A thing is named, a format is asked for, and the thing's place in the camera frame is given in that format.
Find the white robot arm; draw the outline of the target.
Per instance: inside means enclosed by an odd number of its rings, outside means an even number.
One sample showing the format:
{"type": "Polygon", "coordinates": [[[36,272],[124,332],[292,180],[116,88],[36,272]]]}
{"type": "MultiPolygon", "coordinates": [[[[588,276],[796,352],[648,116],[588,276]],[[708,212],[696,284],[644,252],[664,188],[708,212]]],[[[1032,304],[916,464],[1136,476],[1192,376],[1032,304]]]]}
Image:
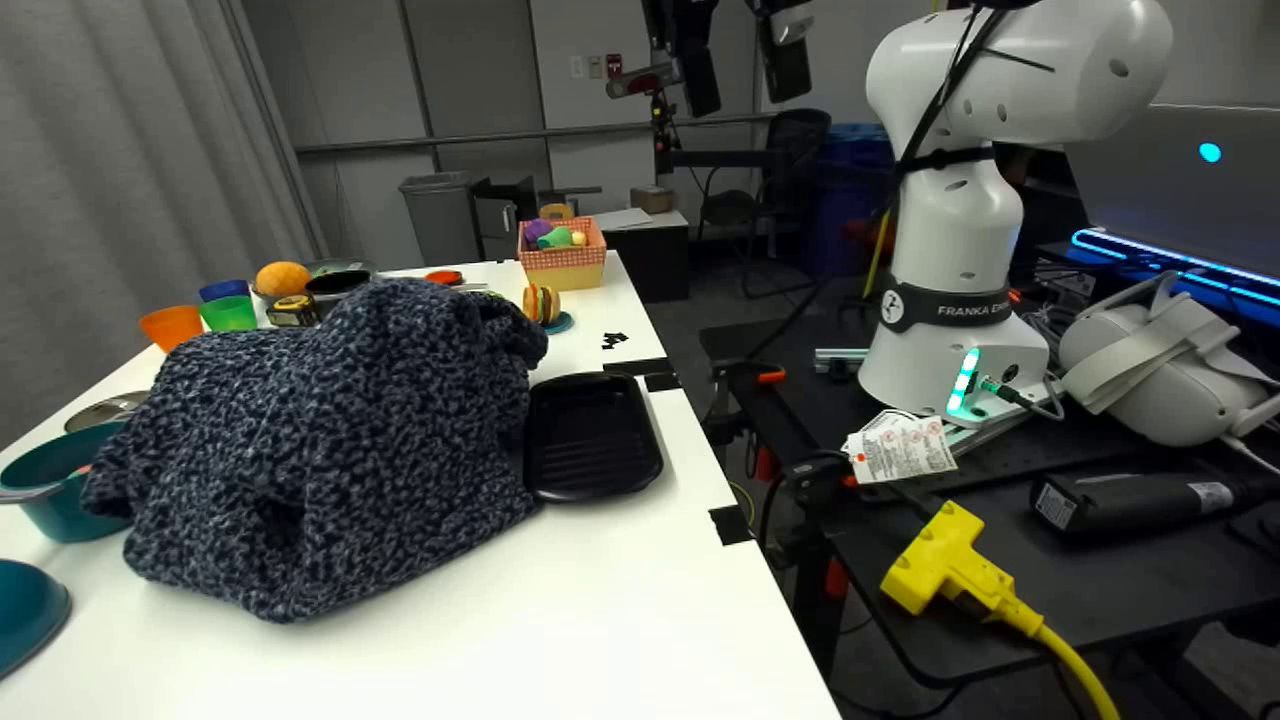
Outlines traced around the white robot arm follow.
{"type": "Polygon", "coordinates": [[[860,388],[944,408],[960,368],[1040,384],[1048,340],[1012,312],[1024,200],[1000,144],[1072,144],[1124,128],[1164,84],[1160,0],[1024,0],[892,28],[864,76],[896,156],[896,248],[860,388]]]}

